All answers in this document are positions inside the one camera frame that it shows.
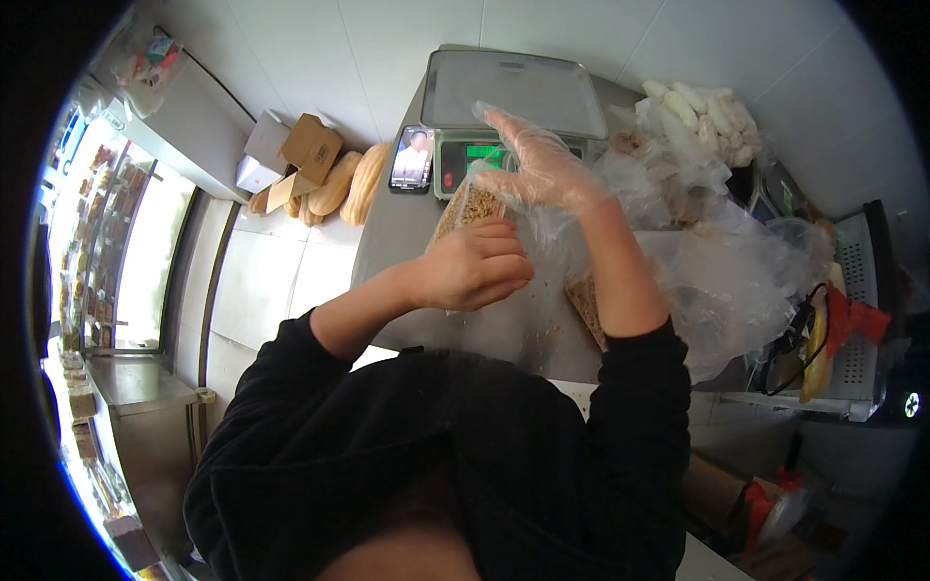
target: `smartphone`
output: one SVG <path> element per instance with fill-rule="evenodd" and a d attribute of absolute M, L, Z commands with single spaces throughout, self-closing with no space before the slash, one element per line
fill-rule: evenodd
<path fill-rule="evenodd" d="M 430 190 L 430 168 L 435 131 L 408 125 L 394 153 L 390 189 L 395 193 L 426 193 Z"/>

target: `man on phone screen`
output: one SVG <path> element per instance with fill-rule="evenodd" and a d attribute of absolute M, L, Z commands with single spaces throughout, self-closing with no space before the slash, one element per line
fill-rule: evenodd
<path fill-rule="evenodd" d="M 414 131 L 410 136 L 410 147 L 397 153 L 394 159 L 392 178 L 409 183 L 419 183 L 423 179 L 423 169 L 429 152 L 426 149 L 425 131 Z"/>

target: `digital scale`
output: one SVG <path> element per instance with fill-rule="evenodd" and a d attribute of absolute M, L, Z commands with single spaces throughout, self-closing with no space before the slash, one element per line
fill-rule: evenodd
<path fill-rule="evenodd" d="M 549 129 L 582 160 L 589 139 L 607 137 L 591 76 L 580 64 L 488 50 L 437 50 L 430 54 L 420 124 L 436 130 L 432 191 L 441 200 L 452 198 L 476 161 L 487 158 L 511 172 L 519 168 L 516 156 L 501 147 L 498 132 L 474 117 L 472 106 L 479 100 Z"/>

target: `white shirt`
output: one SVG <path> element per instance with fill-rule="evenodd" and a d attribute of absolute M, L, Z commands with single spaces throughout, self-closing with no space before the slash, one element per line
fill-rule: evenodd
<path fill-rule="evenodd" d="M 392 178 L 406 178 L 413 181 L 421 181 L 423 179 L 423 169 L 426 165 L 426 158 L 429 154 L 430 153 L 425 149 L 418 152 L 412 147 L 408 147 L 398 153 L 397 157 L 394 159 L 394 169 L 391 172 Z"/>

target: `black sleeve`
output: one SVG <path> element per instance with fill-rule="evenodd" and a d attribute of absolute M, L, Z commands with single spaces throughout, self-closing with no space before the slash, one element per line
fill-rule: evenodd
<path fill-rule="evenodd" d="M 588 421 L 589 545 L 622 555 L 634 576 L 673 579 L 684 555 L 681 487 L 690 454 L 687 346 L 669 319 L 640 337 L 607 339 Z"/>
<path fill-rule="evenodd" d="M 310 329 L 310 313 L 284 321 L 245 370 L 222 422 L 214 429 L 184 497 L 188 533 L 208 562 L 226 540 L 213 504 L 210 474 L 217 466 L 268 464 L 295 432 L 314 399 L 352 367 L 332 356 Z"/>

